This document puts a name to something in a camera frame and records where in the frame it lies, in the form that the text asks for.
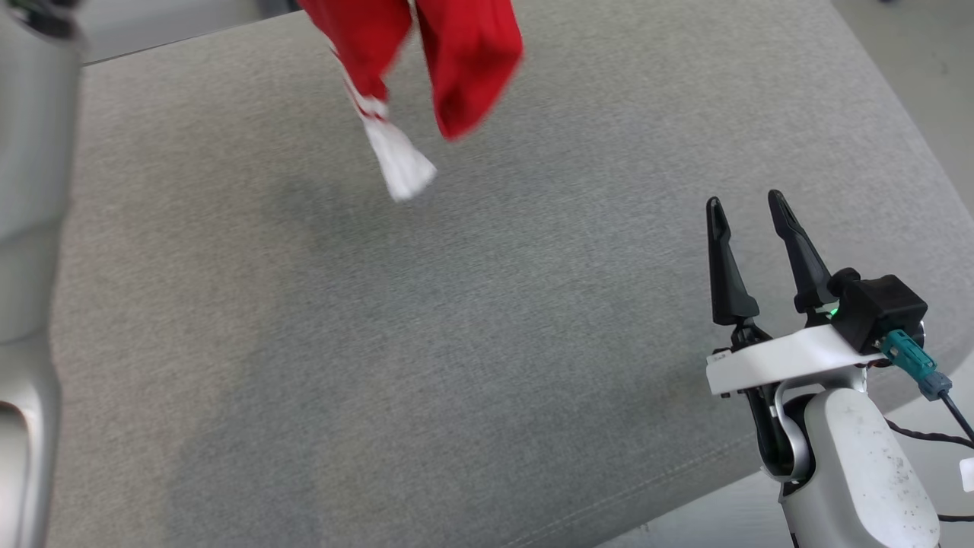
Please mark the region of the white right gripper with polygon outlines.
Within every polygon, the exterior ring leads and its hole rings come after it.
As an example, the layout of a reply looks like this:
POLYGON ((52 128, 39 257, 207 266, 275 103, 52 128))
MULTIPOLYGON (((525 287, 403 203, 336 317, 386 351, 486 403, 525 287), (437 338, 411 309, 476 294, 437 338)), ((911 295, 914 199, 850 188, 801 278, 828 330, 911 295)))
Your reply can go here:
POLYGON ((789 379, 819 377, 841 368, 862 367, 890 360, 874 348, 856 352, 831 326, 838 308, 829 290, 831 273, 819 256, 782 191, 768 193, 775 232, 783 240, 794 279, 794 309, 813 312, 813 326, 772 339, 753 319, 759 305, 749 295, 731 249, 731 230, 718 197, 706 204, 708 267, 712 320, 734 327, 730 348, 707 358, 706 378, 714 395, 730 394, 789 379))

